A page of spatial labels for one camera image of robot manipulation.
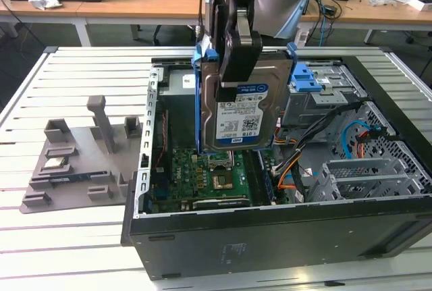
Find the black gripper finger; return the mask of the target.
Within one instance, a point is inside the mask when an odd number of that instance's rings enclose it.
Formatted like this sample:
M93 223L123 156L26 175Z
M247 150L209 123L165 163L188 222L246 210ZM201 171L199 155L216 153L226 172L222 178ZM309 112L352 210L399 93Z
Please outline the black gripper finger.
M209 0L208 34L211 44L219 55L229 55L232 51L234 21L232 0Z
M260 34L252 29L249 11L237 9L230 14L225 29L224 52L219 68L217 102L233 102L237 86L248 79L262 51Z

